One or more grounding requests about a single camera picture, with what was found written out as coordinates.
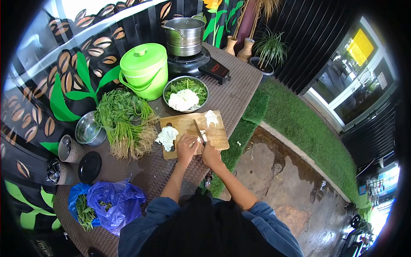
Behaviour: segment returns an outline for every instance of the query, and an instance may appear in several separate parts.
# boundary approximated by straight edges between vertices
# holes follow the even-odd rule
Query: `black pot lid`
[[[84,184],[93,182],[102,168],[102,158],[97,152],[88,152],[79,164],[79,179]]]

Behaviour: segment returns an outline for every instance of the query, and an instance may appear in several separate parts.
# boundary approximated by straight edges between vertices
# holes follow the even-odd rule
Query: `wet floor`
[[[267,202],[297,238],[307,257],[339,255],[350,218],[345,201],[290,148],[257,127],[234,171]],[[225,189],[220,198],[230,199]]]

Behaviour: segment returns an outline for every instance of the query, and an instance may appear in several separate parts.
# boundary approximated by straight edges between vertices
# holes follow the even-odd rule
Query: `gas stove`
[[[230,71],[221,63],[211,58],[210,52],[205,47],[193,56],[182,57],[169,54],[167,64],[169,80],[180,76],[198,78],[208,75],[218,80],[218,83],[222,85],[231,79]]]

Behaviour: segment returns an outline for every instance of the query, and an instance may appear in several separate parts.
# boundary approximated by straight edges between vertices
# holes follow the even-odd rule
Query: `blue plastic bag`
[[[130,183],[128,179],[115,183],[96,182],[87,194],[87,205],[94,209],[103,228],[116,236],[120,230],[141,216],[140,204],[145,203],[147,197],[143,191]],[[100,202],[113,205],[107,212]]]
[[[76,221],[78,221],[77,219],[78,213],[76,209],[77,198],[81,194],[87,194],[90,187],[91,185],[89,184],[78,183],[77,185],[73,186],[70,189],[69,200],[68,200],[69,211]],[[91,225],[93,225],[93,227],[101,226],[98,218],[93,219],[93,221],[91,222]]]

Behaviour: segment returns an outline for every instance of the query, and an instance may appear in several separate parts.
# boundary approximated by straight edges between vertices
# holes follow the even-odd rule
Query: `yellow sign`
[[[363,65],[373,49],[374,47],[361,29],[358,30],[354,40],[347,47],[347,51],[359,66]]]

